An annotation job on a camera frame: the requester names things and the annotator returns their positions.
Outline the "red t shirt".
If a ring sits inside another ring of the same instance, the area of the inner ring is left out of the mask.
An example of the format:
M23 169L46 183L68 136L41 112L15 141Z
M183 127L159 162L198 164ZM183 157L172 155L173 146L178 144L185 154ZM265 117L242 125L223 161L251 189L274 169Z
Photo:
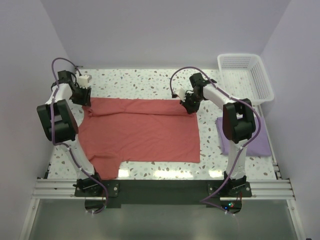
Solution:
M178 100L99 98L83 108L78 139L103 180L123 162L199 163L198 119Z

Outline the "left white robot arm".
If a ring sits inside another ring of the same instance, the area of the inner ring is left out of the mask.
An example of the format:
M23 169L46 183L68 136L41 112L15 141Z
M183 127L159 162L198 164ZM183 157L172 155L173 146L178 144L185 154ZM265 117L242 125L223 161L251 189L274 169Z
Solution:
M84 75L60 71L37 107L49 141L66 149L77 197L116 197L123 162L199 163L197 116L177 100L91 97Z

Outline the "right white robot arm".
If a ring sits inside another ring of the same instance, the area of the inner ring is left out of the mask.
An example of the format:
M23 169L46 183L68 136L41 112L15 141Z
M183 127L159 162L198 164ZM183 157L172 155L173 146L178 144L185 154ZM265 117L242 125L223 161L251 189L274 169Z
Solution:
M230 96L211 80L205 80L201 73L195 73L190 78L192 90L181 88L177 96L180 104L188 114L196 113L202 101L211 101L222 110L222 132L229 140L228 162L224 171L222 184L203 200L224 193L233 197L247 182L245 171L247 149L260 133L256 129L257 112L249 99L237 99Z

